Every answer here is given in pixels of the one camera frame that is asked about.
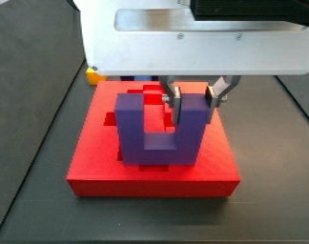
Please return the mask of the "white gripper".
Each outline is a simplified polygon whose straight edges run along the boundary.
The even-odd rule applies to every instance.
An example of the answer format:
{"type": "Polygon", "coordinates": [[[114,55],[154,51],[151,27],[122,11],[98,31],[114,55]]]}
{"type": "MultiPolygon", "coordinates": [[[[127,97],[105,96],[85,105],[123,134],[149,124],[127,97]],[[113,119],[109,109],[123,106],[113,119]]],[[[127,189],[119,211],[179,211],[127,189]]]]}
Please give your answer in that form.
{"type": "Polygon", "coordinates": [[[206,88],[210,108],[241,75],[309,72],[309,27],[286,21],[197,21],[190,0],[73,0],[89,66],[101,75],[166,75],[162,102],[181,120],[173,75],[222,75],[206,88]]]}

